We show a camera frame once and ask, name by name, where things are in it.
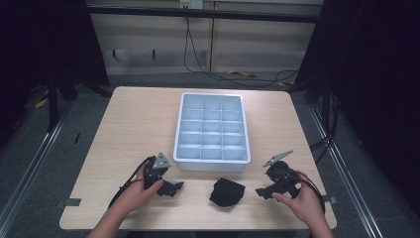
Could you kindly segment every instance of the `wall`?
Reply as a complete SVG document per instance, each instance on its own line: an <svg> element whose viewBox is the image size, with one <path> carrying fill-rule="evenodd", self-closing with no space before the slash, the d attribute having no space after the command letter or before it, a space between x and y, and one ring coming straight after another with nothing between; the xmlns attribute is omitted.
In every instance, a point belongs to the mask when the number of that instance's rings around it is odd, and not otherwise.
<svg viewBox="0 0 420 238"><path fill-rule="evenodd" d="M278 14L318 15L319 0L204 1L204 9ZM101 1L88 4L110 4L131 7L179 8L179 1ZM119 61L105 56L108 72L128 73L124 67L183 68L187 24L184 18L91 15L96 35L104 54L117 51ZM207 70L221 71L230 67L247 70L279 70L298 68L314 28L313 24L275 23L244 20L189 19L195 51ZM198 69L191 43L187 62Z"/></svg>

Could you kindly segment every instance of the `metal rail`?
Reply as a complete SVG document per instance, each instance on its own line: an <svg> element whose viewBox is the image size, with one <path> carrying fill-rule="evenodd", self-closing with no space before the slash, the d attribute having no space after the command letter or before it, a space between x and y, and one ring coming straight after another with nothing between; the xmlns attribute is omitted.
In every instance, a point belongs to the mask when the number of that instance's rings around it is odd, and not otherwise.
<svg viewBox="0 0 420 238"><path fill-rule="evenodd" d="M311 108L311 112L315 123L318 127L318 130L321 133L322 138L326 138L328 135L324 129L324 123L322 121L320 112L314 107ZM359 214L362 224L364 225L367 231L367 235L369 237L381 238L382 234L380 232L379 226L377 225L376 219L370 212L370 209L368 208L368 205L365 202L365 199L363 198L362 194L359 192L358 186L356 185L355 180L350 174L350 171L347 168L339 149L337 148L336 144L331 138L329 138L328 140L328 144L330 144L329 152L331 158L333 159L333 162L343 181L344 186L346 187L350 199L352 200L355 209Z"/></svg>
<svg viewBox="0 0 420 238"><path fill-rule="evenodd" d="M66 6L66 5L31 5L30 8L37 11L64 11L64 12L87 12L93 14L112 14L112 15L135 15L135 16L161 16L161 17L188 17L188 18L209 18L209 19L231 19L231 20L251 20L251 21L270 21L270 22L290 22L290 23L318 23L322 20L318 16L312 15L291 15L291 14L272 14L256 12L236 12L219 10L201 9L178 9L178 8L142 8L142 7L122 7L113 5L87 4L86 6Z"/></svg>
<svg viewBox="0 0 420 238"><path fill-rule="evenodd" d="M55 127L50 132L47 132L47 135L44 137L42 144L38 148L37 153L32 158L31 164L28 166L25 174L19 181L19 184L16 186L12 195L9 197L7 203L4 205L4 207L2 207L0 212L0 238L6 237L6 234L9 231L13 220L15 219L19 209L24 203L31 185L34 183L35 177L41 169L44 160L48 156L49 151L52 148L53 143L59 134L59 131L61 130L63 121L71 109L71 103L67 102L62 116L57 121Z"/></svg>

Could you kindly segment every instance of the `gray carpet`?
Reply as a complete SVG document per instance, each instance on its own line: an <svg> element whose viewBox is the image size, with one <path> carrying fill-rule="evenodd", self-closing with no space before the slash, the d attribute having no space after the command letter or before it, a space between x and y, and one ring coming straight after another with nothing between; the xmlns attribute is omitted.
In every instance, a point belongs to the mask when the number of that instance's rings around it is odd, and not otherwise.
<svg viewBox="0 0 420 238"><path fill-rule="evenodd" d="M259 73L267 79L275 79L272 72ZM229 81L211 79L203 73L153 74L110 77L111 88L116 86L161 86L238 88L255 90L284 90L277 82L263 87L241 86ZM241 81L259 86L261 82ZM80 168L93 141L109 98L101 97L90 89L77 85L79 96L54 145L43 163L28 196L20 208L6 237L84 237L87 232L70 232L58 226L62 208L58 201L69 197ZM304 101L305 92L292 93L309 145L321 140ZM48 108L26 110L25 116L9 143L0 151L0 205L3 207L13 192L19 178L25 172L48 128ZM338 117L335 142L354 177L368 207L376 218L383 237L420 237L420 221L409 209L401 195L377 169L369 154L359 144L357 135L343 112ZM318 158L324 148L313 152ZM318 169L330 196L337 199L333 209L338 220L334 229L336 237L368 237L357 211L344 187L337 169L326 153L318 163ZM119 237L125 237L122 231ZM190 237L190 232L174 232L170 237ZM146 234L146 237L169 237L168 233Z"/></svg>

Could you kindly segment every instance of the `black curtain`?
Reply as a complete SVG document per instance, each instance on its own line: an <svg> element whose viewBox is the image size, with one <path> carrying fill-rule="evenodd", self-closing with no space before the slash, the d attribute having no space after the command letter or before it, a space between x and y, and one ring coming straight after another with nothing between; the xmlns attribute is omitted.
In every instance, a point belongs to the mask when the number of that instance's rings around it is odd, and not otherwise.
<svg viewBox="0 0 420 238"><path fill-rule="evenodd" d="M419 215L420 2L326 0L321 16L341 20L317 25L296 80L309 82L308 100L330 82L364 147Z"/></svg>
<svg viewBox="0 0 420 238"><path fill-rule="evenodd" d="M109 85L90 14L52 6L86 6L84 0L0 2L0 135L19 120L29 91L53 74L65 99L74 83Z"/></svg>

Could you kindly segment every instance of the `black clamp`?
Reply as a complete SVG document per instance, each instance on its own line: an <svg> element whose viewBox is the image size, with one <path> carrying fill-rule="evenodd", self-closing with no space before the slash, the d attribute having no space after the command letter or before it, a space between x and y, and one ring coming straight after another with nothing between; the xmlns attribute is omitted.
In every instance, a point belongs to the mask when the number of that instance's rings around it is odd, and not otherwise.
<svg viewBox="0 0 420 238"><path fill-rule="evenodd" d="M169 167L172 166L172 163L166 158L166 156L159 152L159 154L156 156L147 157L133 172L133 174L130 176L130 178L124 183L123 186L120 186L120 189L118 192L114 195L112 198L109 206L111 207L112 204L117 200L118 197L129 187L132 183L133 177L137 174L137 172L140 170L140 168L146 163L147 166L145 167L143 171L143 176L145 180L145 189L148 189L151 187L156 181L162 179L162 176ZM183 186L183 181L178 182L176 184L172 184L166 180L163 180L163 186L157 191L158 195L168 195L171 197L174 197L176 194L176 191L178 189L181 189Z"/></svg>
<svg viewBox="0 0 420 238"><path fill-rule="evenodd" d="M318 196L321 208L325 213L325 201L324 197L321 195L321 192L318 190L316 185L311 179L309 179L305 174L291 169L286 162L281 161L282 158L292 153L292 150L289 150L285 153L280 153L275 157L272 157L263 167L269 166L266 171L266 175L274 181L274 184L266 188L257 188L256 192L259 196L262 196L264 199L272 198L273 192L286 193L289 192L291 198L295 198L300 189L296 188L298 183L305 183L308 185Z"/></svg>

